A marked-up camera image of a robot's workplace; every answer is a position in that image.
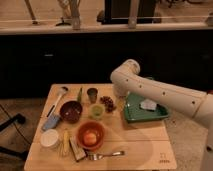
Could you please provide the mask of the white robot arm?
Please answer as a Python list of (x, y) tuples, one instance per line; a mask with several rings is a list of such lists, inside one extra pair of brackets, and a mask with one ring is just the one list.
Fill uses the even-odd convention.
[(140, 65), (128, 59), (110, 75), (114, 94), (139, 94), (156, 103), (187, 115), (208, 130), (200, 171), (213, 171), (213, 94), (139, 76)]

